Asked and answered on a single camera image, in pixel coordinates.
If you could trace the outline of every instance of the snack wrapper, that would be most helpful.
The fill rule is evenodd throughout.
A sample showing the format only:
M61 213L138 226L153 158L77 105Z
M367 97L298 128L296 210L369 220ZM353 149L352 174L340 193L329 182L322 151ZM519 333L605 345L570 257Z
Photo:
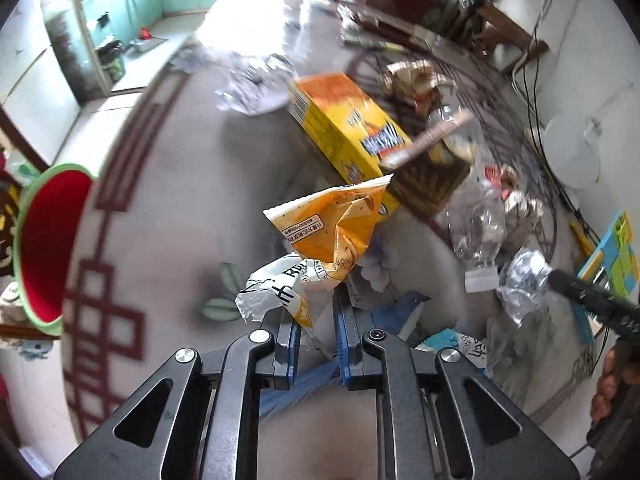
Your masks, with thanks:
M545 207L542 200L520 190L511 191L503 203L507 237L502 248L507 254L515 254L527 243L529 235L540 222Z
M296 250L256 270L238 292L245 319L284 306L312 332L314 322L369 247L391 175L332 187L264 211Z
M382 75L382 86L389 95L414 102L416 113L426 117L441 105L441 90L457 85L437 72L431 61L421 59L388 65Z

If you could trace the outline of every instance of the yellow cardboard box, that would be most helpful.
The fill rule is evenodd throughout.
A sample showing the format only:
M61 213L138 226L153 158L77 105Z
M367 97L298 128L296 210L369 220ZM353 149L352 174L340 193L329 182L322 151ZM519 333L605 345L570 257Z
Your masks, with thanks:
M382 176L380 160L411 144L400 126L343 73L296 81L289 111L349 184ZM398 206L385 192L382 219Z

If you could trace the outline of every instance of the aluminum foil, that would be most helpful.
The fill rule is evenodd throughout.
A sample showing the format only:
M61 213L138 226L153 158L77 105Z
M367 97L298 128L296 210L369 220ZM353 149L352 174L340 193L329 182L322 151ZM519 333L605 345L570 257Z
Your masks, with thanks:
M416 113L426 117L442 106L442 90L456 88L456 82L436 72L431 61L421 59L387 65L382 86L389 95L412 102Z
M233 52L214 62L226 70L226 85L216 90L216 107L249 116L273 112L289 104L289 86L297 77L282 54L241 56Z
M502 285L495 292L517 326L522 325L526 314L535 312L543 304L542 297L548 290L551 270L540 251L523 247L507 270L500 274Z

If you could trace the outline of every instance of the human hand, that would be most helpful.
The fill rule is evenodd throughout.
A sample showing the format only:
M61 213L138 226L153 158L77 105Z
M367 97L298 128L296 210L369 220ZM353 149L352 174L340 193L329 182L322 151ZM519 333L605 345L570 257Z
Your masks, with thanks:
M633 355L633 350L628 343L618 341L605 355L602 376L591 401L591 419L595 423L610 415L621 380L629 385L640 384L640 360L637 352Z

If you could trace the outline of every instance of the maroon geometric pattern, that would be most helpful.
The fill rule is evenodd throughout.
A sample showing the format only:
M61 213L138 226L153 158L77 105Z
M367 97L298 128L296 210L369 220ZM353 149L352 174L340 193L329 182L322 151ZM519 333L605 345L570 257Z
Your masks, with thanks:
M113 302L116 267L103 261L114 213L125 214L162 124L188 76L179 82L162 104L146 103L136 110L112 148L109 163L96 181L94 211L102 215L95 238L94 255L78 264L78 278L65 292L65 335L71 339L70 362L64 371L67 403L85 439L105 421L124 398L111 389L110 355L140 361L145 352L145 313Z

